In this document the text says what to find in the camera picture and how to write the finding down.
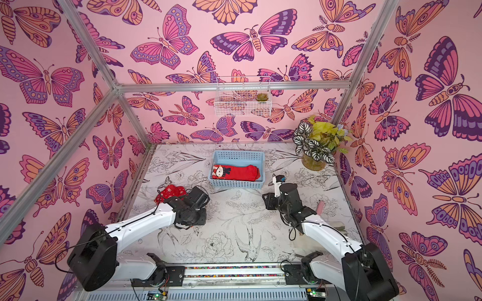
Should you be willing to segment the red patterned christmas sock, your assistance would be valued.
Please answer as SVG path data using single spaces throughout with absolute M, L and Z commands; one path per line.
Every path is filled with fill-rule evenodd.
M 173 184 L 167 185 L 162 190 L 158 190 L 158 195 L 155 197 L 154 202 L 156 204 L 164 203 L 167 199 L 172 197 L 181 197 L 187 194 L 186 189 L 183 186 L 175 186 Z

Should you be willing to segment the plain red sock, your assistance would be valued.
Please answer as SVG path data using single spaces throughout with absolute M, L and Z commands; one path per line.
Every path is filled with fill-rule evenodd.
M 259 168 L 253 165 L 245 167 L 214 165 L 212 178 L 229 181 L 257 181 L 261 176 Z

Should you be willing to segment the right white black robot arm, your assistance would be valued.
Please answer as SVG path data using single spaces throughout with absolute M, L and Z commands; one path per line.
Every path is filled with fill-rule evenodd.
M 345 291 L 350 300 L 392 300 L 398 296 L 398 284 L 379 247 L 351 240 L 329 225 L 302 203 L 296 184 L 276 184 L 274 192 L 263 194 L 262 199 L 266 209 L 278 211 L 292 230 L 324 249 L 303 257 L 307 282 L 325 280 Z

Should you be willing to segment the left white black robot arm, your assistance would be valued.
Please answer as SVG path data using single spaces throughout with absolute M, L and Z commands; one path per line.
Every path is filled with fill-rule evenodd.
M 98 290 L 113 281 L 138 281 L 147 286 L 168 281 L 166 264 L 154 253 L 139 259 L 122 256 L 134 242 L 163 228 L 188 230 L 207 221 L 210 197 L 196 186 L 183 196 L 173 196 L 154 209 L 107 226 L 86 227 L 67 260 L 69 271 L 86 292 Z

